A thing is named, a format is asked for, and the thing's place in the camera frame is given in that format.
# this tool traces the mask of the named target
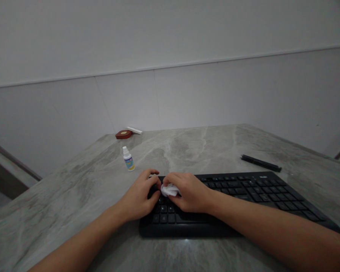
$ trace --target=person's left hand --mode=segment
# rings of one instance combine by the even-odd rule
[[[150,174],[158,175],[159,171],[155,169],[144,170],[126,194],[115,204],[118,212],[122,214],[126,222],[148,215],[159,201],[160,191],[156,191],[150,199],[147,199],[152,185],[156,184],[158,189],[161,189],[161,181],[158,176],[154,175],[148,178]]]

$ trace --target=forearm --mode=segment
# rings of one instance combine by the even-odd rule
[[[208,213],[295,270],[340,271],[340,234],[301,217],[212,191]]]
[[[108,208],[87,227],[30,269],[30,272],[85,271],[111,234],[124,223],[119,220],[120,218],[115,206]]]

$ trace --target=countertop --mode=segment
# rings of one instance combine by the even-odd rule
[[[0,271],[27,271],[116,203],[146,168],[160,175],[267,171],[242,154],[282,166],[279,177],[340,226],[340,162],[250,125],[106,135],[0,210]],[[138,221],[122,226],[89,268],[184,270],[288,271],[246,238],[143,239]]]

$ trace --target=white cloth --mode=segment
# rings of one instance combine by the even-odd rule
[[[168,184],[167,187],[162,184],[161,193],[165,197],[168,197],[169,195],[176,196],[179,193],[179,189],[174,184]]]

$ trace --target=hand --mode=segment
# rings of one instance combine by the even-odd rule
[[[158,189],[161,189],[161,181],[158,176],[152,176],[148,179],[150,174],[158,175],[159,171],[155,169],[144,170],[126,194],[115,204],[125,222],[148,215],[159,201],[160,191],[156,191],[150,199],[147,199],[152,185],[156,184]]]
[[[180,191],[180,196],[169,196],[184,212],[207,213],[211,204],[213,190],[206,187],[190,173],[170,173],[164,180],[164,186],[174,184]]]

